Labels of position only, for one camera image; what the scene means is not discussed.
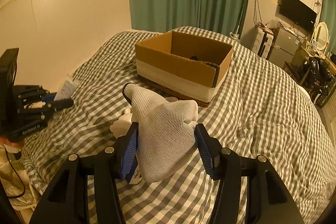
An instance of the white mesh laundry bag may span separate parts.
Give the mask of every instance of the white mesh laundry bag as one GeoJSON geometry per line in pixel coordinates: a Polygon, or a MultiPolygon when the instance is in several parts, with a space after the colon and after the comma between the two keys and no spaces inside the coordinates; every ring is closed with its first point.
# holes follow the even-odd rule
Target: white mesh laundry bag
{"type": "Polygon", "coordinates": [[[157,182],[179,170],[196,150],[194,100],[168,102],[134,84],[124,87],[132,103],[132,122],[139,123],[137,160],[146,182],[157,182]]]}

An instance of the human hand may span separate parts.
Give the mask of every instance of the human hand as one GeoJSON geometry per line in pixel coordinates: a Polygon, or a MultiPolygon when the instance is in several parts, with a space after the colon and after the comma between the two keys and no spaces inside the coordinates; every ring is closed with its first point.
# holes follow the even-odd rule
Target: human hand
{"type": "Polygon", "coordinates": [[[5,136],[0,136],[0,144],[5,144],[15,148],[22,148],[25,144],[25,140],[19,141],[17,143],[12,143],[5,136]]]}

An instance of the plaid blanket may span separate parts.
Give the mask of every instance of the plaid blanket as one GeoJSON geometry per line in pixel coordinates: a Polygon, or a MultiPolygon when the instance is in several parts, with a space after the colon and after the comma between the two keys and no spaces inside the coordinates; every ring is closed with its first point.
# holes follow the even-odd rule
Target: plaid blanket
{"type": "MultiPolygon", "coordinates": [[[[222,146],[241,156],[266,155],[293,196],[305,223],[328,204],[336,182],[332,143],[312,102],[280,68],[221,34],[181,27],[234,47],[226,79],[208,108],[199,107],[199,123],[222,146]]],[[[128,105],[121,90],[137,78],[135,43],[156,34],[121,32],[107,41],[74,73],[81,82],[74,107],[64,110],[52,129],[26,138],[23,163],[42,194],[71,153],[94,155],[115,142],[109,126],[128,105]]],[[[238,223],[244,222],[247,179],[242,178],[238,223]]],[[[198,150],[177,173],[159,183],[117,183],[127,223],[205,223],[218,182],[206,175],[198,150]]],[[[88,183],[91,223],[95,214],[93,179],[88,183]]]]}

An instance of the checkered bedspread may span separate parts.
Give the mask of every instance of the checkered bedspread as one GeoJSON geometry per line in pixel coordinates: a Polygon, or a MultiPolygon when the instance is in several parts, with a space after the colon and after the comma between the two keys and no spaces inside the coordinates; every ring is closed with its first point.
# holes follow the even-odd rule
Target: checkered bedspread
{"type": "MultiPolygon", "coordinates": [[[[312,223],[328,204],[336,182],[335,151],[312,102],[283,70],[230,38],[192,27],[177,30],[233,45],[226,79],[211,105],[199,107],[198,122],[241,156],[266,155],[305,223],[312,223]]],[[[137,78],[134,45],[154,35],[122,32],[107,41],[74,73],[81,82],[73,95],[74,107],[65,110],[52,129],[26,138],[21,162],[40,193],[70,153],[94,155],[115,142],[109,126],[128,105],[123,85],[150,88],[137,78]]],[[[242,179],[238,223],[244,222],[246,185],[242,179]]],[[[117,187],[129,224],[205,223],[218,183],[206,175],[196,151],[182,169],[159,183],[131,186],[119,181],[117,187]]],[[[95,223],[93,179],[88,191],[90,221],[95,223]]]]}

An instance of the blue gripper pad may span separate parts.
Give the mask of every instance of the blue gripper pad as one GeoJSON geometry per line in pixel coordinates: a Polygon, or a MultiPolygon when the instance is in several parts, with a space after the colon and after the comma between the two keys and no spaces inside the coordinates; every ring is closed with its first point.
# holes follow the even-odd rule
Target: blue gripper pad
{"type": "Polygon", "coordinates": [[[135,168],[138,165],[137,158],[135,156],[135,152],[137,151],[138,126],[139,124],[137,122],[133,122],[127,131],[125,139],[123,140],[123,153],[121,155],[120,169],[120,175],[123,179],[129,178],[130,180],[134,174],[135,168]]]}
{"type": "Polygon", "coordinates": [[[221,144],[216,138],[209,136],[202,123],[196,125],[195,137],[206,173],[212,179],[217,179],[216,168],[219,166],[219,153],[222,149],[221,144]]]}

